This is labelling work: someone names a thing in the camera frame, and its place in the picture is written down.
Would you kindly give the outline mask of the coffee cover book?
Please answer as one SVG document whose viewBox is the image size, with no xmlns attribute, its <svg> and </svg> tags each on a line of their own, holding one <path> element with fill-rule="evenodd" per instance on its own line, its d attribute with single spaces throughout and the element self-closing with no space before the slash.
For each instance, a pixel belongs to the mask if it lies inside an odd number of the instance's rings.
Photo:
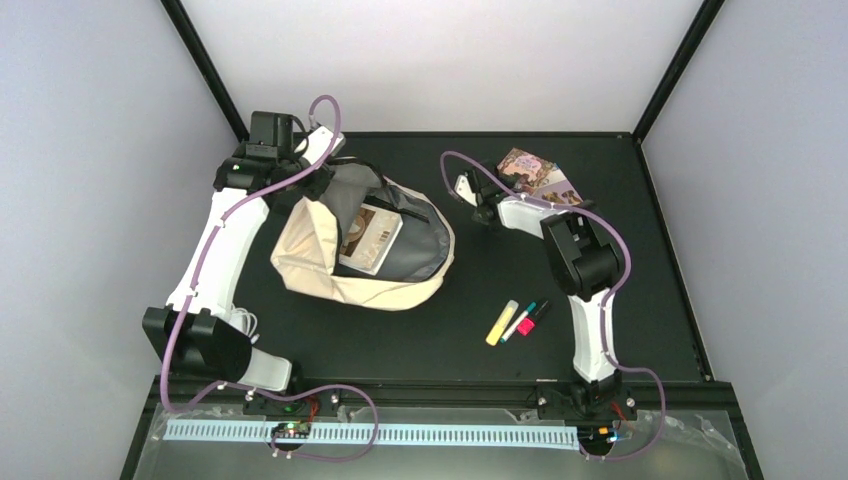
<svg viewBox="0 0 848 480">
<path fill-rule="evenodd" d="M 339 250 L 340 264 L 368 275 L 376 275 L 402 226 L 400 213 L 363 204 Z"/>
</svg>

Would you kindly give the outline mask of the pink story book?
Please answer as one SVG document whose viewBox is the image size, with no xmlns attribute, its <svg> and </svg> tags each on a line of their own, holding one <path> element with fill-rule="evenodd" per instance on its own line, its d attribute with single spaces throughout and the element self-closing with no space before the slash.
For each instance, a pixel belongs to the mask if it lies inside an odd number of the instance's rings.
<svg viewBox="0 0 848 480">
<path fill-rule="evenodd" d="M 513 186 L 530 195 L 565 179 L 557 164 L 518 148 L 499 162 L 497 172 L 501 177 L 513 178 Z"/>
</svg>

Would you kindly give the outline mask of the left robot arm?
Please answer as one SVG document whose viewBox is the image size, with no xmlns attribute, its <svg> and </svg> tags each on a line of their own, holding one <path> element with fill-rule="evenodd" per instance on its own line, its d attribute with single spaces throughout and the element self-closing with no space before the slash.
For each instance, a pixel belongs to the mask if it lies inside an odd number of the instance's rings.
<svg viewBox="0 0 848 480">
<path fill-rule="evenodd" d="M 142 328 L 162 362 L 160 394 L 172 374 L 199 376 L 247 389 L 282 392 L 290 360 L 258 349 L 232 317 L 233 299 L 271 196 L 314 183 L 343 145 L 341 112 L 330 126 L 315 118 L 294 141 L 291 115 L 256 111 L 248 139 L 218 168 L 207 223 L 183 277 L 162 307 L 150 307 Z"/>
</svg>

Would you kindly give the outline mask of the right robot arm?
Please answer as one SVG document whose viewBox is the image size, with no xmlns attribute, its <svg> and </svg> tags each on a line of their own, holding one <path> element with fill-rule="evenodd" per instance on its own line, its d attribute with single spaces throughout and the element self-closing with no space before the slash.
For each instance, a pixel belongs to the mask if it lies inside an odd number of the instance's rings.
<svg viewBox="0 0 848 480">
<path fill-rule="evenodd" d="M 612 305 L 615 285 L 625 273 L 620 243 L 604 225 L 591 202 L 566 206 L 551 200 L 503 190 L 495 175 L 469 169 L 451 186 L 455 198 L 475 208 L 485 225 L 519 230 L 543 241 L 553 277 L 568 297 L 574 330 L 572 384 L 569 401 L 580 417 L 593 419 L 605 411 L 621 383 L 614 350 Z"/>
</svg>

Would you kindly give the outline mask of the blue dog book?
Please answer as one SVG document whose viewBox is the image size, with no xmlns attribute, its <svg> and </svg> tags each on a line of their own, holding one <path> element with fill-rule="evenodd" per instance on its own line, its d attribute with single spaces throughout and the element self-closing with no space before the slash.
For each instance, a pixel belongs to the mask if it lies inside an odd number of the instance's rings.
<svg viewBox="0 0 848 480">
<path fill-rule="evenodd" d="M 577 189 L 558 166 L 545 175 L 532 196 L 556 204 L 578 205 L 583 202 Z"/>
</svg>

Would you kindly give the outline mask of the beige canvas backpack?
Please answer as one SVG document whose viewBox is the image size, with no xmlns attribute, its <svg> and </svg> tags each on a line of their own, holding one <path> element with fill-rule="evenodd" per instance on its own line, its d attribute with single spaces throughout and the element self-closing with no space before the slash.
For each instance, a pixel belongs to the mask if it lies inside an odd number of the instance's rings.
<svg viewBox="0 0 848 480">
<path fill-rule="evenodd" d="M 414 308 L 443 285 L 454 261 L 455 234 L 424 194 L 387 178 L 355 157 L 338 159 L 329 188 L 317 201 L 298 200 L 274 245 L 270 262 L 293 292 L 383 311 Z M 363 204 L 398 212 L 403 226 L 379 272 L 372 276 L 339 262 L 339 250 Z"/>
</svg>

